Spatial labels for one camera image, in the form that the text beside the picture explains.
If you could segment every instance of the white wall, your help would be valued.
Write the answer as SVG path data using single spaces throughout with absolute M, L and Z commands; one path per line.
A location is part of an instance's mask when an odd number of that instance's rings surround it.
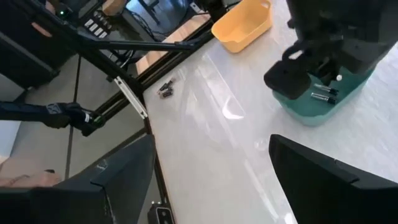
M 13 101 L 24 90 L 0 74 L 0 101 Z M 0 164 L 11 155 L 20 121 L 0 121 Z

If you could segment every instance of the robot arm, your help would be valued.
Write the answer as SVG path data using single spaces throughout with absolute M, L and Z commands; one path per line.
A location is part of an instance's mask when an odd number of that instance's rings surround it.
M 84 136 L 104 125 L 103 119 L 78 103 L 54 103 L 47 106 L 0 102 L 0 120 L 38 121 L 50 128 L 77 128 Z
M 265 75 L 268 87 L 290 99 L 310 86 L 312 74 L 325 85 L 340 67 L 373 69 L 398 40 L 398 1 L 287 0 L 288 26 L 298 40 Z M 301 52 L 296 59 L 292 55 Z

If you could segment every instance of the marker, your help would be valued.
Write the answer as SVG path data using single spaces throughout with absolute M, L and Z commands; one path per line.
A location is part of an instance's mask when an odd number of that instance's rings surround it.
M 322 91 L 327 91 L 328 93 L 330 93 L 332 95 L 335 95 L 335 96 L 337 96 L 337 94 L 338 94 L 338 90 L 336 90 L 334 88 L 330 88 L 330 87 L 324 86 L 324 85 L 321 85 L 321 84 L 317 84 L 316 83 L 316 84 L 314 84 L 314 87 L 318 88 L 318 89 L 320 89 Z
M 332 104 L 332 105 L 336 104 L 336 98 L 333 98 L 333 97 L 323 96 L 318 93 L 311 93 L 311 97 L 318 99 L 318 100 L 326 101 L 327 103 Z

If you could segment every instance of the floor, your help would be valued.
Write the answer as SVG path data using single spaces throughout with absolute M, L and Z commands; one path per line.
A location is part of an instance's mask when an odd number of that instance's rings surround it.
M 156 37 L 165 38 L 165 35 L 162 34 L 167 35 L 173 32 L 193 15 L 193 11 L 189 8 L 189 2 L 191 1 L 192 0 L 160 0 L 158 5 L 154 8 L 156 18 L 158 18 L 160 24 L 156 24 L 155 20 L 151 18 L 136 0 L 129 1 L 126 8 L 141 15 L 152 30 L 161 33 L 155 34 Z
M 159 26 L 139 4 L 129 4 L 129 9 L 140 14 L 158 32 L 174 30 L 186 13 L 188 4 L 183 0 L 168 2 L 161 0 L 155 7 L 161 22 Z M 30 90 L 26 103 L 47 105 L 54 102 L 72 102 L 76 81 L 78 56 L 70 58 L 61 68 L 58 77 L 49 84 L 36 90 Z M 82 107 L 95 110 L 100 104 L 115 94 L 119 89 L 114 83 L 106 81 L 106 75 L 91 63 L 82 59 L 77 102 Z M 89 137 L 83 137 L 76 129 L 73 132 L 69 177 L 73 176 L 99 157 L 116 147 L 144 123 L 132 106 L 128 106 L 107 124 Z M 0 177 L 15 177 L 33 174 L 45 169 L 54 169 L 65 178 L 69 128 L 52 129 L 42 123 L 23 122 L 8 159 L 0 170 Z M 142 208 L 139 224 L 147 223 L 147 211 L 151 201 L 160 201 L 155 177 L 152 177 L 146 200 Z

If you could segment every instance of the white table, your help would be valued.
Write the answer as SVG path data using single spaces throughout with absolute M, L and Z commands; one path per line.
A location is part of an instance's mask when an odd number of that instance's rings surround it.
M 398 182 L 398 49 L 329 121 L 293 120 L 263 81 L 296 39 L 285 0 L 274 26 L 239 54 L 212 40 L 145 93 L 150 125 L 180 224 L 295 223 L 268 153 L 271 134 Z M 156 91 L 177 77 L 174 95 Z

